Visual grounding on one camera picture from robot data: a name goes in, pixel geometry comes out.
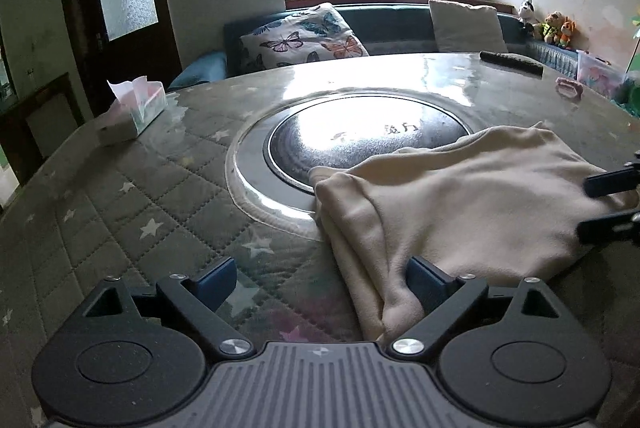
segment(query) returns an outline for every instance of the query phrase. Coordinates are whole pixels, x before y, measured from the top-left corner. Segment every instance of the gray ribbed panel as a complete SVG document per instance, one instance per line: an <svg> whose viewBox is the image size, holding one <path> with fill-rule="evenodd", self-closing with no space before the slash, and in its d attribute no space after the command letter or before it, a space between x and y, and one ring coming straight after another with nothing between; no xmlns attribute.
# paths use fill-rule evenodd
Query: gray ribbed panel
<svg viewBox="0 0 640 428"><path fill-rule="evenodd" d="M200 395L154 428L493 428L456 410L427 371L375 344L269 343L222 363ZM54 424L51 428L62 428ZM577 428L595 428L584 423Z"/></svg>

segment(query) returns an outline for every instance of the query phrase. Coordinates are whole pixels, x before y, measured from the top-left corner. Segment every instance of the stuffed animal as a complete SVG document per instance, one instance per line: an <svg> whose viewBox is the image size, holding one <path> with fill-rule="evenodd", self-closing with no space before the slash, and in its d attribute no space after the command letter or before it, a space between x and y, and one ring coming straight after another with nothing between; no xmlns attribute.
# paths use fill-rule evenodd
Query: stuffed animal
<svg viewBox="0 0 640 428"><path fill-rule="evenodd" d="M533 0L525 0L522 2L520 9L518 10L518 16L522 22L527 34L533 34L536 40L542 40L542 36L536 35L535 24L540 23L536 18L535 9L533 7Z"/></svg>
<svg viewBox="0 0 640 428"><path fill-rule="evenodd" d="M562 27L564 20L564 15L559 11L555 11L548 15L545 18L545 21L536 24L533 27L534 29L538 30L538 32L542 36L542 39L546 43L555 44L556 36L560 32L560 28Z"/></svg>
<svg viewBox="0 0 640 428"><path fill-rule="evenodd" d="M562 49L569 49L569 43L571 43L571 38L575 33L575 22L569 20L568 18L562 24L560 28L560 37L558 38L558 47Z"/></svg>

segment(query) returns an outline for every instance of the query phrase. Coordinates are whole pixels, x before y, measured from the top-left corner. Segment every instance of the metal rim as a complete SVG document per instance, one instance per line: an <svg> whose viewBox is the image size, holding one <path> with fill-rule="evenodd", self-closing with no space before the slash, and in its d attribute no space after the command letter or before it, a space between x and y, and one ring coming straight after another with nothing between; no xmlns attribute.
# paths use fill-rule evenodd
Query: metal rim
<svg viewBox="0 0 640 428"><path fill-rule="evenodd" d="M472 134L470 128L465 123L460 121L460 118L458 118L458 116L452 114L451 112L449 112L448 110L445 110L444 108L441 108L437 104L429 103L427 101L419 100L417 98L412 98L410 96L404 96L404 95L400 95L400 94L388 94L388 93L384 93L384 92L375 93L375 94L372 94L370 92L345 94L343 96L336 96L334 98L322 98L321 100L307 101L306 103L302 103L302 104L295 105L295 106L287 108L286 109L286 115L283 116L283 118L276 125L274 125L274 127L268 133L267 138L264 140L264 144L262 145L262 156L264 157L264 161L267 163L267 166L271 169L271 171L275 175L277 175L281 180L286 182L288 185L293 186L293 187L295 187L295 188L297 188L299 190L302 190L303 192L308 193L310 195L315 195L314 189L311 186L306 185L304 183L301 183L300 181L295 180L293 177L291 177L290 175L285 173L275 163L275 161L273 160L273 157L271 156L271 141L273 139L273 136L276 134L278 129L286 121L288 121L290 118L292 118L296 114L299 114L303 110L311 108L312 106L316 106L318 104L327 103L329 101L345 100L347 98L366 98L366 97L369 97L369 98L371 98L371 97L375 97L375 98L393 98L393 99L396 99L396 100L413 101L414 103L419 103L419 104L422 104L424 106L431 107L431 108L433 108L433 109L435 109L435 110L437 110L439 112L442 112L443 114L446 114L451 119L453 119L457 124L459 124L465 130L467 135L471 135Z"/></svg>

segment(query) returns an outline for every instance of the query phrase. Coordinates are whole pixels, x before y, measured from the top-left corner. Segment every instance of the metal screw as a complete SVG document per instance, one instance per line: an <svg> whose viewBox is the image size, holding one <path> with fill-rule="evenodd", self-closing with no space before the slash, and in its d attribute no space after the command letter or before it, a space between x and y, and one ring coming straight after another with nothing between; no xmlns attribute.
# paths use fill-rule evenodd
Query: metal screw
<svg viewBox="0 0 640 428"><path fill-rule="evenodd" d="M424 343L420 340L414 340L413 338L402 338L401 340L396 340L391 346L398 354L404 354L406 356L419 354L424 350Z"/></svg>
<svg viewBox="0 0 640 428"><path fill-rule="evenodd" d="M246 352L251 350L251 343L249 343L247 340L225 340L220 343L220 350L225 354L238 356L240 354L245 354Z"/></svg>

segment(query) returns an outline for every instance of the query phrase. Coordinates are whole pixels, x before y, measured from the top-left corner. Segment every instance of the circular glass plate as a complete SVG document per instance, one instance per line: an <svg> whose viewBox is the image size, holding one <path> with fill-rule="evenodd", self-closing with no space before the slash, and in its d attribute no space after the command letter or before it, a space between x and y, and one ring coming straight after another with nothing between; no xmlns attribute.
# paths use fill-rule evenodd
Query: circular glass plate
<svg viewBox="0 0 640 428"><path fill-rule="evenodd" d="M399 148L436 148L468 130L451 114L402 96L355 95L319 102L284 119L264 142L271 170L284 182L313 193L314 166L351 168L372 155Z"/></svg>

